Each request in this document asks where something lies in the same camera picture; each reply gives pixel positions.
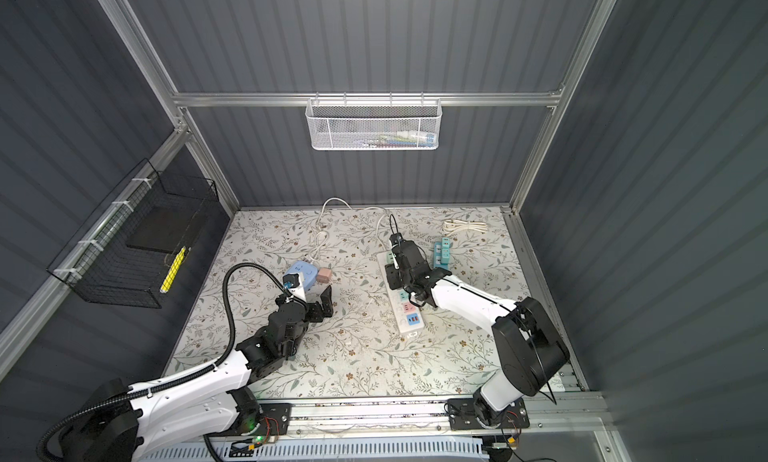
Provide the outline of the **pink charger cube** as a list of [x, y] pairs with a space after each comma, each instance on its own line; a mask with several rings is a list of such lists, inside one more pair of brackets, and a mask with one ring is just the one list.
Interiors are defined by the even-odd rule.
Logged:
[[327, 267], [320, 268], [317, 272], [316, 281], [320, 284], [330, 284], [332, 281], [332, 270]]

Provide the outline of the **teal USB power strip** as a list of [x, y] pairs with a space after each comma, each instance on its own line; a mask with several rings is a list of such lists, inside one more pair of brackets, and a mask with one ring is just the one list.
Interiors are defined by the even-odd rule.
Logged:
[[442, 237], [433, 244], [433, 266], [448, 270], [451, 263], [451, 239]]

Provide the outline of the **white multicolour power strip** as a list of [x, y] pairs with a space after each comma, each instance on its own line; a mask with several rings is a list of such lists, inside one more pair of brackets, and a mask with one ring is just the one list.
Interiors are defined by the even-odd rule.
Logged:
[[401, 336], [406, 339], [417, 337], [425, 328], [424, 320], [420, 309], [410, 302], [409, 294], [405, 290], [390, 287], [389, 282], [395, 274], [392, 254], [387, 251], [380, 252], [376, 255], [376, 260], [384, 278], [384, 288]]

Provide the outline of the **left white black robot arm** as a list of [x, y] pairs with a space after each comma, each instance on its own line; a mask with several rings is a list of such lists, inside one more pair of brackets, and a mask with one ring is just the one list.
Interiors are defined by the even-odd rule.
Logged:
[[57, 430], [63, 460], [136, 461], [198, 436], [264, 432], [265, 417], [250, 385], [295, 356], [310, 324], [333, 312], [332, 289], [326, 287], [307, 304], [280, 305], [266, 326], [222, 362], [154, 381], [103, 383], [78, 417]]

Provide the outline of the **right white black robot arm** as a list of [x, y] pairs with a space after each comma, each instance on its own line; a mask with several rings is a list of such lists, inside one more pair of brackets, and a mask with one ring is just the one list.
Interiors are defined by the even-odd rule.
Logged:
[[570, 362], [570, 351], [542, 304], [532, 297], [494, 296], [443, 268], [416, 273], [387, 262], [384, 273], [388, 286], [404, 291], [410, 303], [450, 311], [491, 336], [499, 369], [473, 394], [474, 419], [484, 428], [507, 421], [523, 428], [522, 397], [539, 393]]

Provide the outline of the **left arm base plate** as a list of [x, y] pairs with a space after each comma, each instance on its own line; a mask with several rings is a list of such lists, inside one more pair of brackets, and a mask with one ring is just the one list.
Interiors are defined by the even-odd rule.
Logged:
[[293, 406], [289, 403], [261, 404], [257, 411], [238, 415], [226, 430], [212, 433], [214, 437], [278, 437], [287, 434]]

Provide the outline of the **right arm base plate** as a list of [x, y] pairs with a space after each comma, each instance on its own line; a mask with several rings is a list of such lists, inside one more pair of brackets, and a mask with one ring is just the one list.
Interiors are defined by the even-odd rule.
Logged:
[[504, 429], [520, 431], [530, 427], [528, 413], [522, 398], [511, 402], [502, 410], [495, 410], [483, 399], [452, 398], [444, 403], [450, 429], [470, 431]]

